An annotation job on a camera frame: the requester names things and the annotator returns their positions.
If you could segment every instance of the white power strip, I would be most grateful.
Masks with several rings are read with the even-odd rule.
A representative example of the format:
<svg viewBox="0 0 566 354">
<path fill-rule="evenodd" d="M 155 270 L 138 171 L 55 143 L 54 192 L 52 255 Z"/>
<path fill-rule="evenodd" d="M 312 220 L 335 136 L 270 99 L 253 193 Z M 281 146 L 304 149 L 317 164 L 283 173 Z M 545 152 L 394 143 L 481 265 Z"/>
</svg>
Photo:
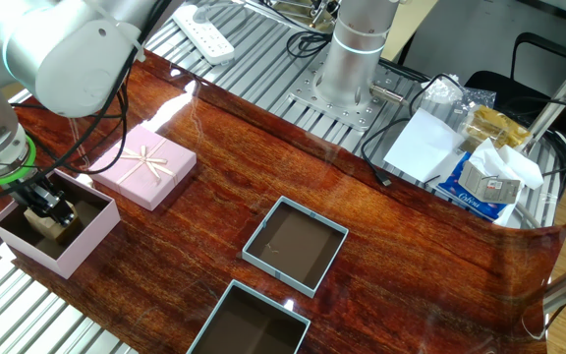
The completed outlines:
<svg viewBox="0 0 566 354">
<path fill-rule="evenodd" d="M 181 6 L 172 15 L 172 20 L 211 65 L 233 60 L 235 48 L 210 21 L 204 24 L 194 22 L 194 14 L 197 10 L 196 5 Z"/>
</svg>

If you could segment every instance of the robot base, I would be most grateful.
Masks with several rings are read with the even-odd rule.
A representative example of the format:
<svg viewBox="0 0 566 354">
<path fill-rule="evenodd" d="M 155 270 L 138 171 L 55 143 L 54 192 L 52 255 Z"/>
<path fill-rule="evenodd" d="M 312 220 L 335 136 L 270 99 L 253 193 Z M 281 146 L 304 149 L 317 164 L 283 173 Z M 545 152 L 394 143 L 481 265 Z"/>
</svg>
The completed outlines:
<svg viewBox="0 0 566 354">
<path fill-rule="evenodd" d="M 318 70 L 324 64 L 326 55 L 327 51 L 323 50 L 311 61 L 303 73 L 290 86 L 290 96 L 355 130 L 362 132 L 368 130 L 372 122 L 378 117 L 385 102 L 374 97 L 368 104 L 344 107 L 339 106 L 337 102 L 327 102 L 322 99 L 315 91 L 313 81 Z M 377 65 L 374 81 L 379 85 L 385 85 L 386 81 L 389 80 L 386 72 L 387 70 Z"/>
</svg>

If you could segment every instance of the open pink box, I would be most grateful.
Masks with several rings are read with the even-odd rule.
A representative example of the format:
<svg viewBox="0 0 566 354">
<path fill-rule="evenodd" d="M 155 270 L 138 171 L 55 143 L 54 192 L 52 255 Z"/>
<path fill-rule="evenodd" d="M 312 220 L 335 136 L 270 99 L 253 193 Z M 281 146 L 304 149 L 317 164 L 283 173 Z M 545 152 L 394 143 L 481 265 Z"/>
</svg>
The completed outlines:
<svg viewBox="0 0 566 354">
<path fill-rule="evenodd" d="M 68 279 L 120 221 L 115 201 L 67 174 L 54 170 L 49 175 L 54 186 L 65 192 L 74 205 L 80 225 L 72 230 L 68 242 L 59 245 L 34 231 L 24 217 L 25 207 L 10 203 L 0 212 L 0 237 L 58 275 Z"/>
</svg>

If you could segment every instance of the green ring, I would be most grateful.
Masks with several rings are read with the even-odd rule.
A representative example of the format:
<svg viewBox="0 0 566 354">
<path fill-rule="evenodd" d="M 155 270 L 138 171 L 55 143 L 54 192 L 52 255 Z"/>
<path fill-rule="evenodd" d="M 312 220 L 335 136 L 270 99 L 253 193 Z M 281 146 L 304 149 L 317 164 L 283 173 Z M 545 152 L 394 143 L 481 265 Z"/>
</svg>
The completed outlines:
<svg viewBox="0 0 566 354">
<path fill-rule="evenodd" d="M 26 137 L 26 140 L 28 140 L 29 156 L 28 156 L 28 160 L 24 162 L 24 165 L 32 165 L 36 161 L 36 146 L 29 137 Z M 0 186 L 5 184 L 10 184 L 11 182 L 14 182 L 22 177 L 25 177 L 30 171 L 32 171 L 32 169 L 33 167 L 22 167 L 19 170 L 17 170 L 15 173 L 0 178 Z"/>
</svg>

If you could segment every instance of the square tray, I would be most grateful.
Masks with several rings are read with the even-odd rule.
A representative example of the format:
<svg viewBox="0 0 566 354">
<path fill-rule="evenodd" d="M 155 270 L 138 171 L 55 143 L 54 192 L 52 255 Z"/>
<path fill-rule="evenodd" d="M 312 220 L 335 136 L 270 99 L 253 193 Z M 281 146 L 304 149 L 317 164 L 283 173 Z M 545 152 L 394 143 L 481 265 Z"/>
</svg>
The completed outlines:
<svg viewBox="0 0 566 354">
<path fill-rule="evenodd" d="M 281 197 L 242 250 L 242 258 L 312 298 L 348 233 Z"/>
<path fill-rule="evenodd" d="M 295 354 L 310 323 L 233 280 L 187 354 Z"/>
</svg>

